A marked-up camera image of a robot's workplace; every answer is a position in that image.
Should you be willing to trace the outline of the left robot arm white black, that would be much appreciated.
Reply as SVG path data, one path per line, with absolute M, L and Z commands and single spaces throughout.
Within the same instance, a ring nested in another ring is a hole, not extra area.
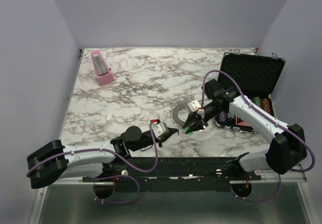
M 158 155 L 150 169 L 141 169 L 130 163 L 130 153 L 152 146 L 155 150 L 167 141 L 177 128 L 169 128 L 163 122 L 152 122 L 149 130 L 142 132 L 138 126 L 131 126 L 119 137 L 108 143 L 88 147 L 63 145 L 53 140 L 27 157 L 27 178 L 32 189 L 47 187 L 59 179 L 89 177 L 107 181 L 112 170 L 106 164 L 118 160 L 141 173 L 152 172 L 158 163 Z

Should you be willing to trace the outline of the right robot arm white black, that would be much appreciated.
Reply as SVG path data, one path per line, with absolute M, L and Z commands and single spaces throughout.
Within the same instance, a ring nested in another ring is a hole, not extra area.
M 285 174 L 307 157 L 304 146 L 304 130 L 298 124 L 280 122 L 249 99 L 237 88 L 223 88 L 215 79 L 202 87 L 211 103 L 202 107 L 198 102 L 187 105 L 188 118 L 183 125 L 187 133 L 202 131 L 208 121 L 220 113 L 229 112 L 244 120 L 257 131 L 269 148 L 257 153 L 246 153 L 235 159 L 231 173 L 236 179 L 244 179 L 255 170 L 273 170 Z

